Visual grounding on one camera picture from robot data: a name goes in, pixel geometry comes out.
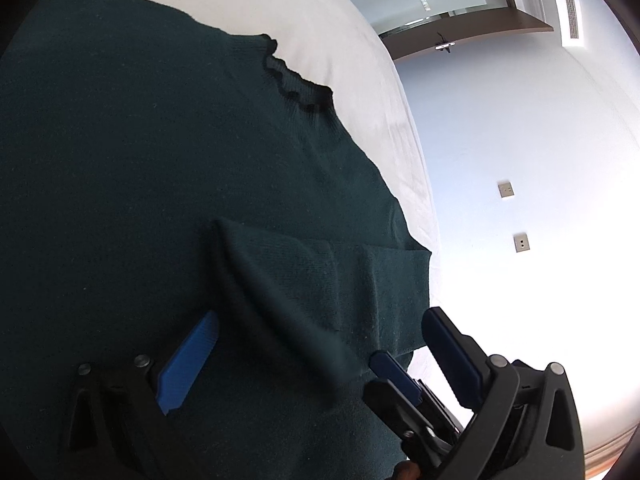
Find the wall outlet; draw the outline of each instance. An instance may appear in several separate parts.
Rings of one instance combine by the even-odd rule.
[[[516,252],[521,253],[522,251],[528,251],[531,247],[529,247],[529,238],[526,233],[520,233],[519,235],[515,235],[513,237],[513,243],[516,244]]]
[[[511,182],[499,182],[498,189],[500,190],[500,196],[502,198],[507,198],[515,195],[515,193],[513,192],[513,186],[511,185]]]

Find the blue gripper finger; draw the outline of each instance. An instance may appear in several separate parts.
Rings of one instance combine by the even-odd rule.
[[[158,374],[156,401],[166,415],[180,408],[218,341],[218,316],[209,310]]]
[[[378,350],[369,358],[369,368],[381,379],[388,379],[406,399],[417,406],[422,402],[420,386],[404,371],[389,352]]]
[[[460,334],[453,323],[450,323],[450,330],[440,316],[450,323],[449,318],[438,307],[425,311],[422,316],[422,337],[440,366],[460,406],[477,413],[484,402],[482,374],[463,347],[464,338],[468,339],[469,344],[473,340]],[[475,342],[473,345],[474,349],[478,346]]]

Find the knit fabric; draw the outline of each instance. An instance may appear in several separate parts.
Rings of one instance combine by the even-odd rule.
[[[267,36],[147,0],[41,0],[0,59],[0,421],[42,480],[80,363],[220,339],[168,417],[222,479],[382,479],[367,359],[423,343],[430,252]]]

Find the bed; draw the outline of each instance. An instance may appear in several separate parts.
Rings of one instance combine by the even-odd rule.
[[[422,147],[396,69],[349,0],[151,0],[230,34],[269,34],[275,55],[334,92],[338,117],[378,167],[416,241],[433,255],[430,301],[440,304],[440,245]]]

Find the light switch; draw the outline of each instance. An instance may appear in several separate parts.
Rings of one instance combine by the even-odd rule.
[[[515,193],[513,192],[513,186],[511,185],[511,182],[501,182],[498,184],[498,189],[500,190],[500,196],[502,198],[507,198],[510,196],[515,195]]]

